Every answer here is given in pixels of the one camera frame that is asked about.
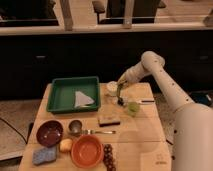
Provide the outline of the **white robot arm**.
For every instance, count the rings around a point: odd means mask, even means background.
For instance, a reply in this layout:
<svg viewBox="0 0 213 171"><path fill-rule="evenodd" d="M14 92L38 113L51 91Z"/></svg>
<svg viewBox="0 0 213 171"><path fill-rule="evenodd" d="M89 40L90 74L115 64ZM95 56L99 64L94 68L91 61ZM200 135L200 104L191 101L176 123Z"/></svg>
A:
<svg viewBox="0 0 213 171"><path fill-rule="evenodd" d="M146 51L122 74L118 85L128 87L152 75L175 114L171 171L213 171L213 109L195 103L164 65L163 57Z"/></svg>

